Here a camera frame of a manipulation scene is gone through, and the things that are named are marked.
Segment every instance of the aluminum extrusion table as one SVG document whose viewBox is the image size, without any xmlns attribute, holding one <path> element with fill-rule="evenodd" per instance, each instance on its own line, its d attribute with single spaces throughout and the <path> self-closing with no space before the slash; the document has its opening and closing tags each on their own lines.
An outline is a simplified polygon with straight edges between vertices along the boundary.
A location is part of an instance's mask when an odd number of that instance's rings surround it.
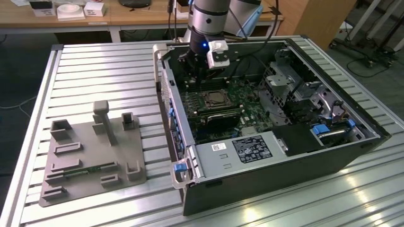
<svg viewBox="0 0 404 227">
<path fill-rule="evenodd" d="M 67 45 L 52 50 L 12 178 L 0 226 L 395 226 L 404 223 L 404 123 L 308 39 L 294 38 L 352 98 L 392 134 L 339 173 L 184 217 L 171 185 L 158 105 L 156 42 Z M 148 180 L 55 206 L 38 204 L 51 121 L 92 121 L 92 104 L 110 100 L 110 117 L 140 118 Z"/>
</svg>

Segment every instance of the white label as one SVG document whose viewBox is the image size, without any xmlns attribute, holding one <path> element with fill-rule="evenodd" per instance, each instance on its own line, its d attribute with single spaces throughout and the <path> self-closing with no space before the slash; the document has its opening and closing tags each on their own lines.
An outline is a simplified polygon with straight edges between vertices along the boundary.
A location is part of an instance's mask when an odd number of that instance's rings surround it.
<svg viewBox="0 0 404 227">
<path fill-rule="evenodd" d="M 224 143 L 218 143 L 212 145 L 212 150 L 218 151 L 218 150 L 224 150 L 226 149 L 226 144 Z"/>
<path fill-rule="evenodd" d="M 107 22 L 88 22 L 90 25 L 106 25 Z"/>
</svg>

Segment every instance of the gray carpet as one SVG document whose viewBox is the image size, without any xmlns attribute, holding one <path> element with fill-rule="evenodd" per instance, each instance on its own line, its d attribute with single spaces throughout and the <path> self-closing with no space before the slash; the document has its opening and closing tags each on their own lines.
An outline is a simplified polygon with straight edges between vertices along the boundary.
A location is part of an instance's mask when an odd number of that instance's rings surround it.
<svg viewBox="0 0 404 227">
<path fill-rule="evenodd" d="M 356 23 L 364 11 L 366 9 L 355 9 L 348 16 L 348 20 Z M 370 28 L 374 19 L 378 17 L 379 13 L 374 12 L 364 30 Z M 386 36 L 392 25 L 394 21 L 390 20 L 387 26 L 378 33 L 378 42 Z M 146 31 L 138 31 L 123 34 L 123 41 L 160 40 L 163 35 L 163 30 L 151 31 L 148 34 Z M 403 36 L 404 28 L 402 27 L 390 42 L 391 47 L 398 44 Z M 7 41 L 0 44 L 0 106 L 16 105 L 36 95 L 52 44 L 58 44 L 54 34 L 10 35 Z M 344 67 L 350 61 L 362 57 L 358 53 L 343 47 L 328 50 L 327 53 Z M 404 62 L 404 54 L 399 54 L 403 56 L 400 61 Z M 368 69 L 359 62 L 352 64 L 352 70 L 364 76 L 383 69 L 383 66 L 375 66 L 375 68 Z M 402 118 L 404 118 L 404 105 L 402 101 L 404 100 L 403 71 L 404 66 L 396 63 L 386 72 L 372 78 L 356 77 L 367 89 Z M 30 114 L 34 104 L 35 100 L 23 106 Z M 0 110 L 0 211 L 11 181 L 11 176 L 8 175 L 14 173 L 28 122 L 28 117 L 18 108 L 7 111 Z"/>
</svg>

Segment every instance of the motherboard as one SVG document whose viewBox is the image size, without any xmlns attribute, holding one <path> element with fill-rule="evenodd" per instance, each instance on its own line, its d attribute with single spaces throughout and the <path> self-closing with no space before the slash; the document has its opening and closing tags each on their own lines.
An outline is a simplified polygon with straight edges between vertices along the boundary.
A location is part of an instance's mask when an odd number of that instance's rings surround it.
<svg viewBox="0 0 404 227">
<path fill-rule="evenodd" d="M 259 82 L 222 79 L 199 89 L 192 84 L 186 88 L 180 96 L 196 144 L 272 129 L 271 113 L 258 95 Z"/>
</svg>

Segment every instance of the metal bracket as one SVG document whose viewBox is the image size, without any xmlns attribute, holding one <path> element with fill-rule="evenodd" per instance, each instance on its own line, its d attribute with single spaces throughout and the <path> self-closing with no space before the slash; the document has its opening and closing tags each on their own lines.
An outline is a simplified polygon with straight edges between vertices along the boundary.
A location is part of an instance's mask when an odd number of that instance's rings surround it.
<svg viewBox="0 0 404 227">
<path fill-rule="evenodd" d="M 175 172 L 175 165 L 176 164 L 187 164 L 188 170 L 182 173 Z M 192 175 L 192 167 L 191 167 L 191 159 L 183 158 L 182 160 L 172 162 L 170 167 L 170 174 L 171 174 L 171 182 L 175 189 L 186 188 L 186 186 L 194 182 L 194 175 Z"/>
<path fill-rule="evenodd" d="M 154 46 L 154 67 L 155 67 L 155 82 L 159 82 L 159 64 L 158 61 L 168 53 L 167 44 L 156 44 Z"/>
</svg>

